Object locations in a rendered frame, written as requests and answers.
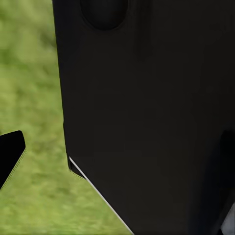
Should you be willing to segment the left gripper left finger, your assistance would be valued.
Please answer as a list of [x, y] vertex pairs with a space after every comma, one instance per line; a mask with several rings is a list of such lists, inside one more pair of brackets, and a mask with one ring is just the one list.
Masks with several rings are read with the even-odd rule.
[[21, 130], [0, 136], [0, 188], [25, 150]]

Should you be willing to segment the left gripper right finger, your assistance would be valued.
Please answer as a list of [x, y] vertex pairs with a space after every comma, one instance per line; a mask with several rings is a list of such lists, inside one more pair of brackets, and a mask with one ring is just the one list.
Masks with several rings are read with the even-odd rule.
[[224, 130], [219, 147], [235, 170], [235, 132]]

